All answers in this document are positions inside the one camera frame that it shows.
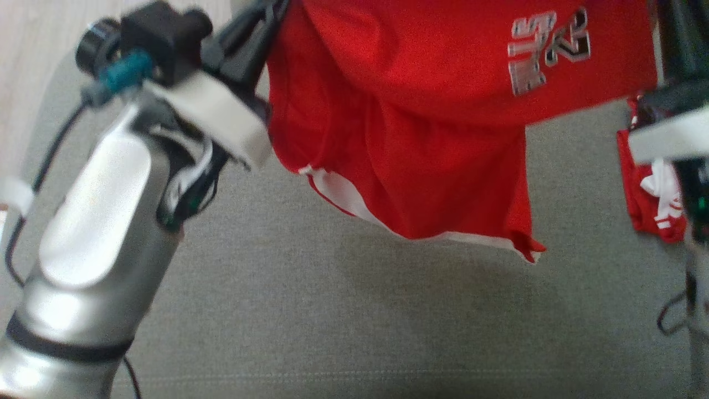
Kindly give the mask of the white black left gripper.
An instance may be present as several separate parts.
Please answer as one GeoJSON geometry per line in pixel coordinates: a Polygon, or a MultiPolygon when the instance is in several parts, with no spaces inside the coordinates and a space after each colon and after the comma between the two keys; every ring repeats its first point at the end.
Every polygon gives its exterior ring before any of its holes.
{"type": "Polygon", "coordinates": [[[289,0],[255,0],[202,41],[202,66],[173,86],[154,77],[149,54],[120,48],[121,20],[102,19],[85,31],[76,49],[79,70],[94,78],[82,90],[89,106],[102,107],[114,96],[137,89],[172,113],[174,128],[187,129],[211,143],[209,170],[228,160],[248,169],[268,161],[268,102],[256,86],[285,18],[289,0]]]}

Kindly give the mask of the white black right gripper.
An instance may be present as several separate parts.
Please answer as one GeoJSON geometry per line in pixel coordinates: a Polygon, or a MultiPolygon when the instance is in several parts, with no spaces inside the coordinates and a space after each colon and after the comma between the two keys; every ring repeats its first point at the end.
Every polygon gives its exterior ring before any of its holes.
{"type": "Polygon", "coordinates": [[[630,134],[631,154],[636,162],[709,157],[709,0],[690,0],[690,7],[688,0],[658,0],[658,23],[664,79],[671,85],[639,99],[638,109],[654,121],[630,134]],[[691,12],[698,73],[707,79],[679,83],[693,74],[691,12]]]}

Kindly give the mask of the red Bulls basketball jersey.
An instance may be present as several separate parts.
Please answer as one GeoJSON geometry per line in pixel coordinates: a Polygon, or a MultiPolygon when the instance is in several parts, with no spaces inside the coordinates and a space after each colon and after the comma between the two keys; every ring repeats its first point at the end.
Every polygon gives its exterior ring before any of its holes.
{"type": "Polygon", "coordinates": [[[650,121],[638,107],[642,98],[642,94],[636,94],[628,99],[630,124],[616,135],[627,212],[637,232],[655,235],[665,243],[680,243],[687,219],[673,166],[663,159],[640,164],[630,151],[630,132],[650,121]]]}

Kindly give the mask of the red basketball shorts white trim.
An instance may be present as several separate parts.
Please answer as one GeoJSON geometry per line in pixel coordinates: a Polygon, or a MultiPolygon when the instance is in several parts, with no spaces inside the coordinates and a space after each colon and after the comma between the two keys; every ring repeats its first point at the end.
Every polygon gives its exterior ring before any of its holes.
{"type": "Polygon", "coordinates": [[[291,0],[276,157],[342,212],[535,263],[527,126],[657,83],[648,0],[291,0]]]}

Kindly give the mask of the grey sofa seat cushion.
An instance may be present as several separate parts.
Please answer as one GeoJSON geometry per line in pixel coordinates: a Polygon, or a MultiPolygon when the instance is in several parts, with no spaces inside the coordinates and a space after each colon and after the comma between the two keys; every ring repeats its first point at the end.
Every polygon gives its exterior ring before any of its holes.
{"type": "Polygon", "coordinates": [[[528,129],[536,264],[395,237],[273,157],[229,167],[132,346],[143,399],[685,399],[688,336],[655,323],[686,255],[631,227],[627,120],[528,129]]]}

